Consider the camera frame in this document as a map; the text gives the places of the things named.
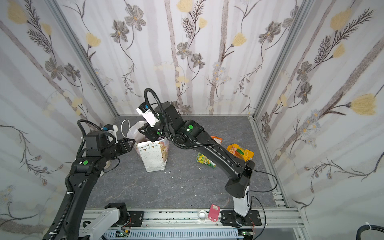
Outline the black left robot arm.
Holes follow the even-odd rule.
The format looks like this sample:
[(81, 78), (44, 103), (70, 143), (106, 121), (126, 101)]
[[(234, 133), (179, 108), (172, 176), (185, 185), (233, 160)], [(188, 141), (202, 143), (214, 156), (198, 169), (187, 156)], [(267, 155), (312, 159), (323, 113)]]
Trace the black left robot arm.
[(70, 173), (65, 178), (67, 191), (53, 223), (44, 240), (77, 240), (80, 236), (81, 220), (90, 194), (96, 185), (107, 161), (133, 150), (133, 139), (123, 138), (117, 143), (102, 144), (86, 141), (86, 147), (72, 163)]

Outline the small orange snack packet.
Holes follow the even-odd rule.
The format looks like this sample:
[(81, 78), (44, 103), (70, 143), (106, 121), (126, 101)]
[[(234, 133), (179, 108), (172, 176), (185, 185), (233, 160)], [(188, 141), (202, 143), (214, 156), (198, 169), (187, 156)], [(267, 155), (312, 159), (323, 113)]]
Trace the small orange snack packet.
[(222, 139), (222, 138), (215, 137), (215, 136), (211, 136), (211, 138), (212, 138), (215, 142), (217, 142), (219, 145), (221, 145), (222, 142), (223, 142), (223, 139)]

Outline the white paper gift bag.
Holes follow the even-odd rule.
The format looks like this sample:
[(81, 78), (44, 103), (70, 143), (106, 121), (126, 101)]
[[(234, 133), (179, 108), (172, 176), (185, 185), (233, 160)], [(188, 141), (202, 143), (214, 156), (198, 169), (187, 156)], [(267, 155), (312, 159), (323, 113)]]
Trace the white paper gift bag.
[(138, 121), (131, 126), (129, 120), (123, 120), (121, 133), (123, 137), (136, 141), (134, 149), (142, 159), (147, 173), (162, 171), (166, 168), (170, 142), (162, 137), (158, 137), (154, 142), (151, 142), (139, 131), (139, 128), (146, 123), (145, 121)]

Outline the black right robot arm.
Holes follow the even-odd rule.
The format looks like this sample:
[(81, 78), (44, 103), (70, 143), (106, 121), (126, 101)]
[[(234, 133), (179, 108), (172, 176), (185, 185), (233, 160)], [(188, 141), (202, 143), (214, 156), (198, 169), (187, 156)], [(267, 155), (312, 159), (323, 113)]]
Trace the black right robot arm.
[(225, 190), (233, 197), (234, 210), (222, 216), (222, 223), (235, 228), (246, 226), (251, 211), (248, 191), (255, 164), (231, 154), (197, 122), (183, 120), (169, 102), (155, 109), (151, 104), (142, 103), (137, 112), (147, 121), (139, 132), (151, 142), (167, 138), (180, 149), (196, 150), (224, 171), (229, 178)]

